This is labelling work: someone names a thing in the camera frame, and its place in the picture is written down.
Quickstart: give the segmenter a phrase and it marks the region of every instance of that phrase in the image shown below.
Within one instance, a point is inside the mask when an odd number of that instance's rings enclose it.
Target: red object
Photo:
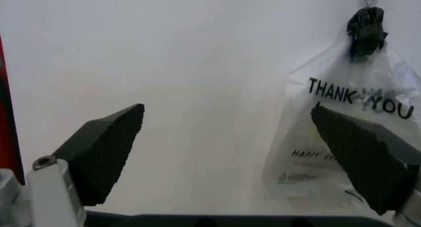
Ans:
[[[21,184],[25,183],[19,152],[6,61],[0,37],[0,168],[11,169]]]

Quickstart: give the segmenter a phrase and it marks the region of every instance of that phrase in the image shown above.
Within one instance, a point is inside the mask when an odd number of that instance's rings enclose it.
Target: white wall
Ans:
[[[418,71],[419,2],[378,3],[388,42]],[[85,121],[145,103],[123,174],[96,210],[352,214],[265,201],[260,173],[280,116],[282,75],[329,46],[357,7],[357,0],[0,0],[25,170]]]

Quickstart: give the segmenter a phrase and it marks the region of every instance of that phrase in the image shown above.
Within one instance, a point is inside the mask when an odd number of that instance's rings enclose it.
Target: clear plastic bag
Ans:
[[[418,75],[387,46],[361,62],[351,61],[349,46],[338,43],[288,75],[285,105],[263,173],[270,196],[362,200],[312,122],[310,112],[318,102],[381,124],[421,148]]]

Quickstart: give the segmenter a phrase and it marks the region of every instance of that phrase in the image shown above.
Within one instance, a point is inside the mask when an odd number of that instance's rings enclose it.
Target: silver metal part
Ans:
[[[12,203],[20,184],[10,169],[0,169],[0,226],[12,222]]]
[[[43,156],[43,157],[37,159],[32,164],[32,168],[34,170],[38,170],[38,169],[42,169],[42,168],[48,167],[48,166],[56,164],[56,163],[57,163],[57,160],[53,155],[47,155],[47,156]]]
[[[421,227],[421,172],[412,193],[394,217],[397,227]]]
[[[28,174],[34,227],[82,227],[86,213],[80,204],[65,160],[47,162]]]

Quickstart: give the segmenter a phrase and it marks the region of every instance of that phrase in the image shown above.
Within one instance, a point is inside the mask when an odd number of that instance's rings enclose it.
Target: screw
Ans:
[[[48,167],[50,165],[56,164],[57,163],[57,159],[55,158],[55,156],[53,155],[47,155],[47,156],[43,156],[39,159],[37,159],[33,164],[32,164],[32,168],[34,170],[39,170],[45,167]]]

